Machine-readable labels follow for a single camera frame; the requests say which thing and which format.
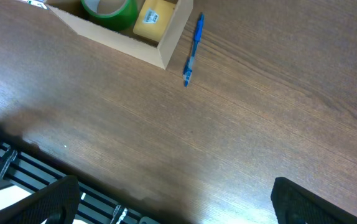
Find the yellow spiral notepad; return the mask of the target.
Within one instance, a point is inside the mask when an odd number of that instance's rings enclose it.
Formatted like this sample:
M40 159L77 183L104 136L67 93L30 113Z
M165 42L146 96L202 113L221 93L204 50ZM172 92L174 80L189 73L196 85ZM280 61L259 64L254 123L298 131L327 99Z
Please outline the yellow spiral notepad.
M145 0L133 32L160 42L173 15L175 4L165 0Z

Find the green tape roll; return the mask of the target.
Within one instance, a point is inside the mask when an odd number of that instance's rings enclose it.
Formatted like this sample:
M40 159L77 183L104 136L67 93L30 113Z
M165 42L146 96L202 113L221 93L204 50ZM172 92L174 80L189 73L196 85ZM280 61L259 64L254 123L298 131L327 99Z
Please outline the green tape roll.
M136 0L81 0L91 22L113 31L125 30L137 19Z

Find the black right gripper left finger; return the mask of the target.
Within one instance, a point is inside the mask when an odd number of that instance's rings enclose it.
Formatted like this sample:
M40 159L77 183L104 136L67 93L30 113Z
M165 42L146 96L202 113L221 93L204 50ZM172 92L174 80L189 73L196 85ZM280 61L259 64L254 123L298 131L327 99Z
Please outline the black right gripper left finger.
M67 175L21 201L0 210L0 224L71 224L80 203L78 179Z

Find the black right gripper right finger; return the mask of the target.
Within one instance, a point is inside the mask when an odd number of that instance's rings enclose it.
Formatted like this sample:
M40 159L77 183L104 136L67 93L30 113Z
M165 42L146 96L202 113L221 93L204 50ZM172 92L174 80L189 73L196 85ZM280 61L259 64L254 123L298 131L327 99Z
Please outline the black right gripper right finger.
M278 224L357 224L357 217L308 191L277 177L271 201Z

